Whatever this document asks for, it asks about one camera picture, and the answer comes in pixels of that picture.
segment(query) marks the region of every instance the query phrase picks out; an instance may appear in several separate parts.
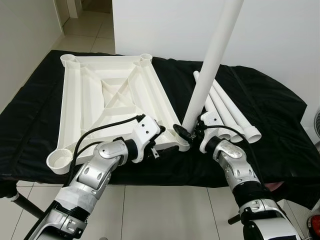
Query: table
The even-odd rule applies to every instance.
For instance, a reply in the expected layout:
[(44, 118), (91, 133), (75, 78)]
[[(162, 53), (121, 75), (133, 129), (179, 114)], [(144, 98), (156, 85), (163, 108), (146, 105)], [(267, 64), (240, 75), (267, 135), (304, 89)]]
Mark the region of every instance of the table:
[[(66, 175), (56, 175), (46, 165), (58, 140), (63, 54), (108, 56), (52, 50), (43, 59), (0, 114), (0, 185), (19, 180), (62, 184), (66, 180)], [(193, 71), (199, 71), (202, 62), (154, 57), (152, 65), (182, 122), (195, 86)], [(262, 133), (262, 139), (252, 147), (264, 181), (285, 181), (283, 187), (289, 190), (286, 199), (312, 208), (316, 200), (305, 196), (316, 195), (319, 199), (320, 155), (300, 124), (307, 105), (284, 85), (253, 68), (221, 65), (216, 79)], [(239, 146), (247, 150), (243, 143)], [(157, 160), (147, 158), (138, 164), (128, 162), (118, 167), (110, 184), (227, 186), (220, 166), (196, 148), (188, 152), (169, 148), (160, 156)], [(8, 196), (6, 187), (1, 187), (1, 191), (0, 197)]]

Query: white plastic table frame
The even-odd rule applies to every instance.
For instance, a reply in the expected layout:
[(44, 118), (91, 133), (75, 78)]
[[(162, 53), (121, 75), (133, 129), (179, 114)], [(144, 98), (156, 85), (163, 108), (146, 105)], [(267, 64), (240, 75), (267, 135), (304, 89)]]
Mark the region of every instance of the white plastic table frame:
[[(46, 160), (56, 174), (69, 171), (77, 141), (90, 129), (146, 114), (166, 128), (156, 139), (156, 150), (189, 145), (179, 143), (173, 130), (180, 122), (152, 66), (152, 56), (74, 56), (65, 54), (60, 129), (57, 149)], [(97, 141), (110, 142), (131, 134), (138, 123), (132, 121), (96, 131), (84, 139), (82, 147)], [(92, 146), (77, 159), (83, 164), (92, 155)]]

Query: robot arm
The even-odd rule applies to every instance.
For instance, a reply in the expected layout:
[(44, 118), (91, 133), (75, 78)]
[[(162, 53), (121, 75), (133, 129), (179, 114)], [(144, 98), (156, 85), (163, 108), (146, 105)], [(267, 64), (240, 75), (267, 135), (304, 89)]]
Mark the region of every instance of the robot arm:
[(145, 116), (128, 140), (117, 138), (98, 144), (90, 161), (82, 165), (68, 186), (61, 188), (25, 240), (79, 239), (112, 171), (127, 161), (142, 161), (145, 150), (153, 148), (155, 139), (164, 130), (150, 116)]
[[(200, 116), (201, 125), (212, 125), (210, 113)], [(300, 240), (287, 216), (273, 200), (271, 192), (263, 186), (246, 153), (231, 142), (216, 135), (217, 128), (198, 129), (201, 136), (200, 151), (212, 154), (222, 167), (225, 178), (239, 207), (245, 240)]]

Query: tiled floor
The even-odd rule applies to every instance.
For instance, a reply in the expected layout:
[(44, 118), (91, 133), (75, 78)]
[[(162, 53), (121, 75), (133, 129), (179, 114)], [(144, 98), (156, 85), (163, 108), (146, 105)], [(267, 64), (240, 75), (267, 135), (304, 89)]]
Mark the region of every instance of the tiled floor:
[[(57, 49), (115, 53), (112, 16), (84, 12), (64, 26)], [(21, 181), (18, 190), (45, 210), (60, 185)], [(36, 218), (7, 199), (0, 199), (1, 239), (21, 240)], [(307, 236), (310, 211), (292, 202), (283, 209), (297, 231)], [(228, 225), (238, 211), (228, 187), (109, 186), (88, 220), (83, 240), (241, 240), (240, 222)]]
[(113, 17), (110, 13), (83, 11), (79, 19), (69, 18), (65, 37), (55, 48), (82, 53), (115, 54)]

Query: white pvc pipe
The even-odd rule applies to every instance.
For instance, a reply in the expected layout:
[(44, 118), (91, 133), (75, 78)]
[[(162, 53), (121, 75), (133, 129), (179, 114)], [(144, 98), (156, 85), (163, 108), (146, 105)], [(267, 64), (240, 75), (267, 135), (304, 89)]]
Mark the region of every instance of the white pvc pipe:
[(244, 0), (225, 0), (219, 22), (213, 33), (201, 68), (199, 83), (195, 85), (182, 126), (192, 133), (197, 117), (205, 105), (209, 90), (217, 74), (221, 59), (235, 27)]
[[(241, 135), (245, 135), (243, 129), (236, 123), (213, 86), (210, 87), (209, 96), (213, 101), (213, 104), (216, 106), (224, 125), (237, 130)], [(231, 142), (238, 143), (242, 141), (242, 138), (234, 131), (229, 131), (229, 133)]]
[[(193, 72), (193, 76), (194, 76), (194, 80), (195, 82), (198, 82), (198, 78), (199, 78), (199, 72), (198, 71), (194, 71)], [(208, 111), (208, 112), (214, 112), (214, 113), (217, 113), (217, 119), (218, 119), (218, 122), (222, 122), (222, 119), (219, 115), (219, 112), (218, 110), (216, 109), (216, 106), (215, 104), (212, 102), (210, 96), (208, 95), (206, 97), (206, 100), (205, 100), (205, 103), (204, 103), (204, 107), (205, 109)], [(228, 129), (225, 129), (225, 128), (219, 128), (218, 130), (218, 137), (221, 138), (221, 139), (227, 139), (227, 140), (230, 140), (231, 138), (231, 133)]]
[(261, 138), (261, 133), (258, 131), (258, 129), (250, 124), (250, 122), (246, 119), (243, 113), (239, 110), (239, 108), (235, 105), (235, 103), (231, 100), (231, 98), (216, 80), (213, 81), (212, 85), (236, 123), (243, 129), (245, 138), (248, 140), (248, 142), (252, 144), (259, 141)]

